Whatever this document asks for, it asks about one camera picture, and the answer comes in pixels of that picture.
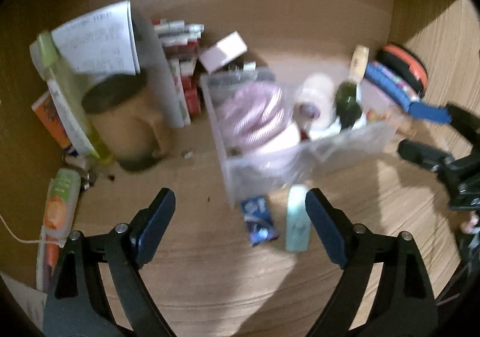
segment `wooden panel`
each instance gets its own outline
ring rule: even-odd
[[[228,205],[207,123],[203,116],[179,131],[170,162],[136,176],[115,168],[115,183],[99,183],[85,194],[75,228],[88,235],[107,232],[117,222],[130,221],[167,186],[176,194],[177,210],[141,275],[174,332],[303,337],[328,302],[341,271],[314,231],[307,252],[284,251],[288,188],[269,195],[280,239],[249,245],[239,211]],[[183,159],[180,151],[194,138],[193,158]],[[447,195],[434,174],[400,160],[395,149],[392,144],[377,159],[308,185],[320,187],[351,221],[363,222],[373,232],[410,231],[438,295],[458,265]],[[102,266],[102,276],[115,319],[128,327],[107,267]],[[365,322],[379,277],[376,269],[354,325]]]
[[[62,151],[30,106],[47,89],[29,45],[55,27],[56,0],[5,0],[0,5],[0,214],[22,239],[38,239],[47,187]],[[0,223],[0,268],[33,284],[37,245],[18,243]]]
[[[390,39],[404,43],[425,62],[427,102],[455,102],[480,114],[480,29],[470,0],[395,0]],[[454,155],[468,152],[467,143],[450,128],[429,127]]]

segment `screw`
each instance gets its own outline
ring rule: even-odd
[[[413,235],[410,234],[408,231],[402,231],[400,235],[405,241],[411,241],[413,239]]]
[[[72,231],[69,235],[69,238],[72,241],[75,241],[76,239],[80,238],[80,231]]]
[[[353,225],[353,231],[357,234],[365,234],[367,228],[363,224],[357,223]]]
[[[194,151],[189,148],[188,150],[184,150],[181,152],[181,156],[184,158],[184,159],[188,159],[188,158],[191,158],[194,156]]]
[[[126,223],[119,223],[115,226],[115,231],[119,234],[124,233],[128,229],[128,224]]]

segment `clear plastic container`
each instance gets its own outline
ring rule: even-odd
[[[348,77],[349,69],[341,69],[333,76],[338,85]],[[316,141],[302,141],[286,150],[273,153],[229,157],[220,135],[215,108],[245,83],[272,80],[272,71],[258,68],[254,71],[231,71],[204,74],[200,85],[205,98],[213,137],[223,174],[225,188],[232,205],[242,200],[265,195],[268,192],[310,179],[314,174],[324,175],[334,170],[353,166],[369,156],[383,151],[395,134],[396,127],[385,121],[367,124],[358,130],[346,130],[339,135]],[[280,83],[285,91],[298,87]],[[363,80],[361,83],[364,111],[374,109],[382,113],[390,105],[381,91]]]

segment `orange juice box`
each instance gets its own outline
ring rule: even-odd
[[[53,136],[55,141],[61,148],[63,148],[63,151],[67,154],[76,155],[75,148],[71,144],[71,141],[65,132],[65,128],[63,128],[62,121],[60,120],[49,91],[42,94],[42,97],[32,105],[32,110]]]

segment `green plastic bottle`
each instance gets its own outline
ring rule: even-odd
[[[340,118],[342,130],[351,128],[362,116],[362,107],[358,103],[357,88],[363,79],[368,62],[369,49],[357,46],[350,64],[349,78],[342,82],[335,93],[337,116]]]
[[[349,80],[342,82],[335,93],[335,104],[342,130],[353,127],[362,116],[362,107],[357,103],[357,84]]]
[[[75,149],[79,154],[95,157],[102,164],[111,163],[113,155],[83,110],[81,92],[75,82],[75,78],[82,76],[73,73],[68,62],[59,55],[50,32],[42,32],[37,43],[44,67],[42,77],[49,85],[60,119]]]

